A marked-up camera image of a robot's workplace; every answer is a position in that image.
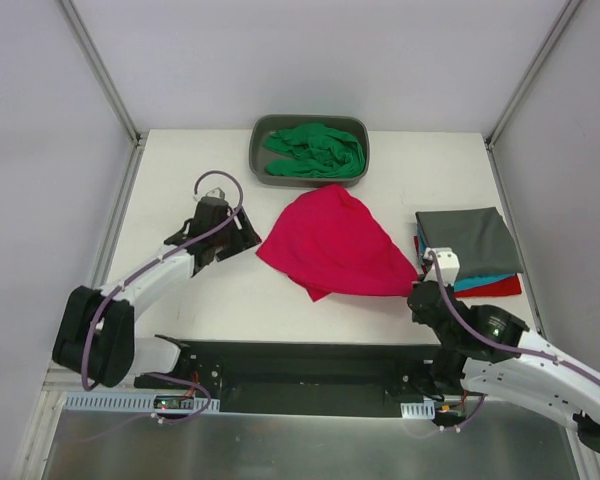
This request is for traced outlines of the magenta t shirt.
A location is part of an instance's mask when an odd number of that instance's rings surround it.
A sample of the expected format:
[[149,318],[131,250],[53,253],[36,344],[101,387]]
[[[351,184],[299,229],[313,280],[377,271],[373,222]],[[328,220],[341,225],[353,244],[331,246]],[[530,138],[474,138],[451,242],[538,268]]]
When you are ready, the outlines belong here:
[[370,210],[339,185],[285,207],[256,255],[314,302],[332,293],[408,297],[418,279]]

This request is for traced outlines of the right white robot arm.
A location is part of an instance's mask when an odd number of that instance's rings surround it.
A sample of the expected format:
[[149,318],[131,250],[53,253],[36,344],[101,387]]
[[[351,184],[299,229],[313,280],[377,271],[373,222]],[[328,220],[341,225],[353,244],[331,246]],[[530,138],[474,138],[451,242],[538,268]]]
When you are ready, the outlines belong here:
[[440,342],[426,393],[465,391],[542,415],[600,454],[600,372],[564,353],[494,305],[466,306],[450,287],[418,282],[407,299],[414,322]]

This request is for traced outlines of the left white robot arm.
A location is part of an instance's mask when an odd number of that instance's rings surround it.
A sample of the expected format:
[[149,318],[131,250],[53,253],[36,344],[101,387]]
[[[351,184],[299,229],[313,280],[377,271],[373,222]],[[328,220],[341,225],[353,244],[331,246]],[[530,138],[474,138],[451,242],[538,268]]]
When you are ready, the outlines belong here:
[[79,286],[70,293],[53,361],[80,374],[88,390],[115,387],[128,375],[153,373],[168,388],[184,387],[192,369],[185,360],[186,344],[164,335],[141,338],[135,332],[136,321],[211,263],[260,242],[243,207],[204,196],[194,215],[145,264],[117,281],[98,288]]

